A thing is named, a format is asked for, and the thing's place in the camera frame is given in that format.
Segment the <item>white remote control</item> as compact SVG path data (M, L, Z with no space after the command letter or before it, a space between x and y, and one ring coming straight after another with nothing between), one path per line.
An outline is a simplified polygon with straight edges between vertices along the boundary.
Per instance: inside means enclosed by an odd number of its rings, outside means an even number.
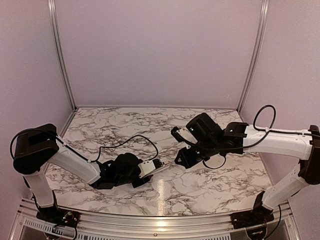
M161 173L161 172L163 172L163 171L168 170L170 167L171 167L171 165L165 165L164 163L162 163L162 166L161 166L161 167L153 170L149 175L150 175L150 176L151 176L151 175L154 176L154 175L156 175L156 174L158 174L158 173Z

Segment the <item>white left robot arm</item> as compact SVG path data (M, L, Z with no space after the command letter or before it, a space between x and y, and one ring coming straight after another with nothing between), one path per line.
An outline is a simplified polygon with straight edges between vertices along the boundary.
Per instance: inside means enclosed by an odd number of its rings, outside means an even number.
M88 160L63 142L51 123L17 133L11 140L10 154L14 169L24 177L39 209L53 223L60 222L64 215L45 176L46 163L63 168L98 190L126 184L137 188L152 178L148 163L132 153L104 163Z

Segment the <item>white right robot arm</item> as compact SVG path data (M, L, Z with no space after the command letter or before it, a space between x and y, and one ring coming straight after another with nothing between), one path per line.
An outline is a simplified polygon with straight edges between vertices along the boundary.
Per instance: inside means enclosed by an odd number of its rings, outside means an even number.
M174 162L189 169L212 156L267 153L299 160L293 170L256 197L247 219L258 224L268 212L309 185L320 183L320 132L316 125L302 130L258 128L245 122L230 122L222 129L208 114L194 117L184 128L174 127L171 135L186 144Z

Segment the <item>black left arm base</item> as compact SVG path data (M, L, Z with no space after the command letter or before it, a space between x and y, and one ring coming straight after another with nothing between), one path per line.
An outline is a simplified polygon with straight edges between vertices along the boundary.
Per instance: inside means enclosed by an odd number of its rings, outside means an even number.
M40 208L36 218L45 222L53 223L57 226L67 226L76 228L80 218L80 213L74 210L59 207Z

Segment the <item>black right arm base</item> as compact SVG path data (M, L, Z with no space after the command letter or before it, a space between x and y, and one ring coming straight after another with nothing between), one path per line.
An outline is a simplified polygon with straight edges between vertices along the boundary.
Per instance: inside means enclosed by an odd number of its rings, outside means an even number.
M264 193L265 191L262 191L256 196L251 210L235 212L230 215L234 229L266 224L267 222L271 222L275 219L273 210L269 210L263 206L262 199Z

